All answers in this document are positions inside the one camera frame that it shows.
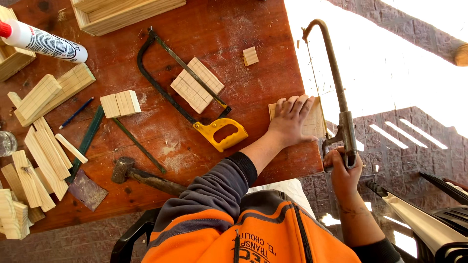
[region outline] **hacksaw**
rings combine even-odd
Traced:
[[[149,72],[143,66],[143,54],[148,49],[148,47],[156,41],[159,43],[164,50],[166,50],[169,55],[171,55],[200,85],[224,108],[223,112],[220,114],[218,119],[210,123],[209,125],[203,125],[201,122],[195,120],[184,108],[180,106],[159,84],[158,82],[149,74]],[[218,151],[223,152],[241,142],[249,135],[244,127],[232,120],[230,118],[225,118],[229,112],[231,112],[231,107],[224,103],[221,98],[218,97],[181,59],[178,57],[164,42],[163,40],[153,31],[153,27],[148,28],[148,39],[141,47],[138,52],[137,57],[138,69],[140,69],[143,76],[161,93],[161,95],[168,100],[172,106],[174,106],[191,124],[192,126],[199,131]],[[215,132],[219,131],[221,128],[226,125],[232,124],[237,128],[237,132],[232,133],[226,138],[222,139],[220,142],[217,142],[214,139]]]

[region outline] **hand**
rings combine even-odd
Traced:
[[[343,158],[340,153],[344,154],[343,146],[328,152],[323,161],[324,166],[331,166],[333,164],[331,182],[338,201],[352,197],[358,193],[358,181],[362,172],[362,160],[359,154],[356,166],[353,169],[347,170],[344,167]]]
[[[279,99],[276,102],[275,117],[271,120],[267,134],[277,139],[282,148],[300,142],[317,141],[312,135],[302,134],[302,125],[309,115],[315,98],[307,95],[292,96],[289,100]]]

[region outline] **wooden box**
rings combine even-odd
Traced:
[[[0,6],[0,21],[15,19],[13,10]],[[6,45],[0,38],[0,81],[6,81],[36,59],[32,51]]]
[[[186,4],[186,0],[70,0],[82,31],[102,36]]]

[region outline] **red cap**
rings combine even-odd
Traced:
[[[7,23],[0,22],[0,37],[9,38],[11,36],[11,26]]]

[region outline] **hammer head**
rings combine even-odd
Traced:
[[[131,168],[134,164],[134,159],[130,157],[120,157],[117,160],[114,170],[112,171],[112,176],[110,177],[110,180],[118,184],[124,183],[125,181],[127,181],[127,170]]]

